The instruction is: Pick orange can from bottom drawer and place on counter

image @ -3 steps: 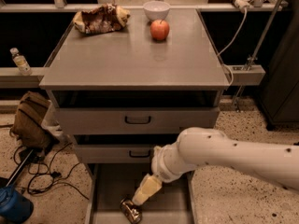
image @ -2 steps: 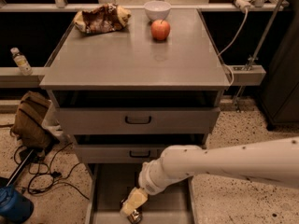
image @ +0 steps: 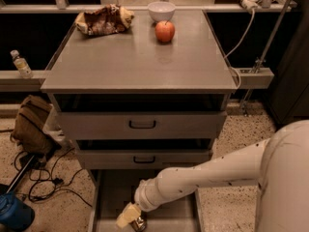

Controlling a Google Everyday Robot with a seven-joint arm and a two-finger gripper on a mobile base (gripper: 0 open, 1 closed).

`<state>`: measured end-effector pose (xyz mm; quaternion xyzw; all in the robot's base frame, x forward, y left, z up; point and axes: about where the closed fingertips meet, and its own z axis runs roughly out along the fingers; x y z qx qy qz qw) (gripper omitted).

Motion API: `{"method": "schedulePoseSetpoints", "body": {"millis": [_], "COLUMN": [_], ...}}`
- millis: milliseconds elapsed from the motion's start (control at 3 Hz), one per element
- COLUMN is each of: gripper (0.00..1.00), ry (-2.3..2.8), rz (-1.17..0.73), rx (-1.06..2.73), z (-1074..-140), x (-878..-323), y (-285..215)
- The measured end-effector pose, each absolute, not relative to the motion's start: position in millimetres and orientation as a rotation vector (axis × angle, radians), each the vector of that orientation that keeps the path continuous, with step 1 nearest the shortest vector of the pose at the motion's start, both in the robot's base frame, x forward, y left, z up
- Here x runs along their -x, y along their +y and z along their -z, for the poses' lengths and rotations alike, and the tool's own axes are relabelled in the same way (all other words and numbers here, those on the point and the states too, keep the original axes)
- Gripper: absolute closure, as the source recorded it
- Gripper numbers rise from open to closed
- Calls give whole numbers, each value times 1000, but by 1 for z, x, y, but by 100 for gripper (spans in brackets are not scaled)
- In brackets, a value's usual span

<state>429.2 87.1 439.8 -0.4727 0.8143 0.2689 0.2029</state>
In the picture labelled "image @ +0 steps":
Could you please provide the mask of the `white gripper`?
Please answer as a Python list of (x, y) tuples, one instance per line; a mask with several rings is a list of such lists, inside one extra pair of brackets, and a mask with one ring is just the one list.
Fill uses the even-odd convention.
[(116, 225), (123, 229), (141, 216), (141, 210), (150, 212), (161, 205), (161, 194), (156, 179), (141, 180), (134, 194), (134, 202), (128, 203), (116, 219)]

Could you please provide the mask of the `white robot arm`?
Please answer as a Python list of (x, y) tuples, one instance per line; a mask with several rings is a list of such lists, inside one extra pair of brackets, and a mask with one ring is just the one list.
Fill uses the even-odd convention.
[(116, 224), (179, 200), (198, 188), (258, 187), (255, 232), (309, 232), (309, 121), (291, 123), (272, 137), (193, 167), (169, 167), (140, 182)]

